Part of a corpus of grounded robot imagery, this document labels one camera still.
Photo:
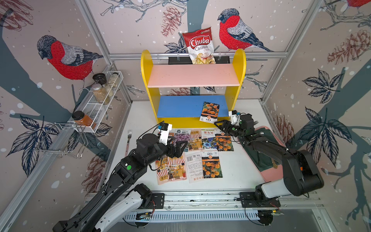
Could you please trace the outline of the purple flower seed bag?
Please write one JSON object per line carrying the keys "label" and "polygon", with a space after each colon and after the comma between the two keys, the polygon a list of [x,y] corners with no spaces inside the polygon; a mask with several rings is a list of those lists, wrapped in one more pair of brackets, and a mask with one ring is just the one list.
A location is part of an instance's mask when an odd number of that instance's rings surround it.
{"label": "purple flower seed bag", "polygon": [[174,133],[174,145],[178,141],[187,141],[184,152],[188,152],[190,142],[191,129],[176,129]]}

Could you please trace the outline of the hidden orange flower seed bag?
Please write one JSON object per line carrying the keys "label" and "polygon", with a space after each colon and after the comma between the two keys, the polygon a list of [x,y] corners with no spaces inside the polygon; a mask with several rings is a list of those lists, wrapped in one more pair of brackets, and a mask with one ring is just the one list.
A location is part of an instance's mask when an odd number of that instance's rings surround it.
{"label": "hidden orange flower seed bag", "polygon": [[222,178],[221,164],[217,150],[208,149],[201,152],[203,177],[204,178]]}

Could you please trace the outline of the blue flower seed bag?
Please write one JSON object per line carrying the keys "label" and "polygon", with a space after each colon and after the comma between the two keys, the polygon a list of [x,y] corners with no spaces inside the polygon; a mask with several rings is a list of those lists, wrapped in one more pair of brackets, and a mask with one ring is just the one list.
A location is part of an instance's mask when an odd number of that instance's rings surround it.
{"label": "blue flower seed bag", "polygon": [[214,130],[202,129],[201,135],[202,135],[202,148],[203,149],[217,149]]}

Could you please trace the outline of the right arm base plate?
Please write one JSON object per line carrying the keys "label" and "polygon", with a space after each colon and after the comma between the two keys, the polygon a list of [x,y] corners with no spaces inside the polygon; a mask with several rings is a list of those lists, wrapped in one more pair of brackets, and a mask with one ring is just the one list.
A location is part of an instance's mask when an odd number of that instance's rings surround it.
{"label": "right arm base plate", "polygon": [[263,194],[255,192],[240,192],[239,199],[243,208],[280,208],[278,198],[267,198]]}

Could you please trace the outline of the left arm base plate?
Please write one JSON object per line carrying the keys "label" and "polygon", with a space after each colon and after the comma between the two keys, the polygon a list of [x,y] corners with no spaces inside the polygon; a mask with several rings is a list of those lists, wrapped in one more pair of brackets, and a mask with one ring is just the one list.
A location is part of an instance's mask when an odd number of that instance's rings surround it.
{"label": "left arm base plate", "polygon": [[142,202],[140,209],[163,209],[164,207],[164,193],[149,194]]}

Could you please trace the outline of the white text seed bag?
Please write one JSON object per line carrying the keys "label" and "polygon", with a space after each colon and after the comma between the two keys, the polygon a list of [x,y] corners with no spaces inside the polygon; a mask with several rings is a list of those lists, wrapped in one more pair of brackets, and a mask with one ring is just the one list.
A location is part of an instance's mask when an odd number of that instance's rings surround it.
{"label": "white text seed bag", "polygon": [[185,155],[187,178],[190,183],[203,180],[203,164],[201,151],[188,152]]}

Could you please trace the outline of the market stall seed bag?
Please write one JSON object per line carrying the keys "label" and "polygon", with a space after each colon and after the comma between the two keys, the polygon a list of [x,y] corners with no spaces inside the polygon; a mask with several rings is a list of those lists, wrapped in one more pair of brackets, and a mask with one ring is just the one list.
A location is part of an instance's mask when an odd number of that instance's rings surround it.
{"label": "market stall seed bag", "polygon": [[190,132],[189,151],[202,149],[202,131],[193,129]]}

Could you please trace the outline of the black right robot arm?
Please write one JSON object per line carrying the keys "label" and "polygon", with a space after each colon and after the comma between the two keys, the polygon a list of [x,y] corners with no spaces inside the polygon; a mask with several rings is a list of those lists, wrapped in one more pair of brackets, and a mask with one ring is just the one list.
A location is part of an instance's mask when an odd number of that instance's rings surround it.
{"label": "black right robot arm", "polygon": [[255,130],[252,115],[241,115],[236,122],[217,121],[214,125],[226,135],[237,137],[243,147],[262,153],[282,165],[283,177],[256,186],[254,200],[267,201],[287,195],[301,196],[324,187],[324,180],[311,153],[271,142],[265,134]]}

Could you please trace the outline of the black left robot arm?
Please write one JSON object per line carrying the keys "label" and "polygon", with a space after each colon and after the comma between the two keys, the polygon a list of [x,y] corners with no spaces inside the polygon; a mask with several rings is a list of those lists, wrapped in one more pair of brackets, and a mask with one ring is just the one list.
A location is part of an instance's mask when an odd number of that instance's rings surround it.
{"label": "black left robot arm", "polygon": [[123,158],[114,168],[107,183],[93,199],[75,216],[62,220],[53,227],[54,232],[95,232],[96,226],[112,204],[147,172],[148,165],[163,156],[178,158],[182,155],[188,141],[172,140],[168,144],[159,141],[158,136],[148,133],[137,140],[137,147]]}

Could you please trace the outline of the orange flower seed bag top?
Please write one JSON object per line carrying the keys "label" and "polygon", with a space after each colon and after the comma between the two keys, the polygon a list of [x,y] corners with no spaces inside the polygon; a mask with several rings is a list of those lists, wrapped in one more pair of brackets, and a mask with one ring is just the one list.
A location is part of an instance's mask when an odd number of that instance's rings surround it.
{"label": "orange flower seed bag top", "polygon": [[231,136],[222,132],[220,129],[214,129],[214,145],[218,151],[234,151]]}

